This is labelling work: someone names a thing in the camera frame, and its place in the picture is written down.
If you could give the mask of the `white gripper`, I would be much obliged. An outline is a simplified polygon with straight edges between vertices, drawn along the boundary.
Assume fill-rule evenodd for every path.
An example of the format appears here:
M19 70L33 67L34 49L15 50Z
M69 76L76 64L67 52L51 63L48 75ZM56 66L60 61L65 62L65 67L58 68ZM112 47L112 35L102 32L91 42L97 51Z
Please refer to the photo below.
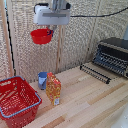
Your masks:
M34 20L37 25L67 25L70 19L69 10L61 10L59 13L52 12L48 6L36 5L34 8ZM47 35L53 36L50 30Z

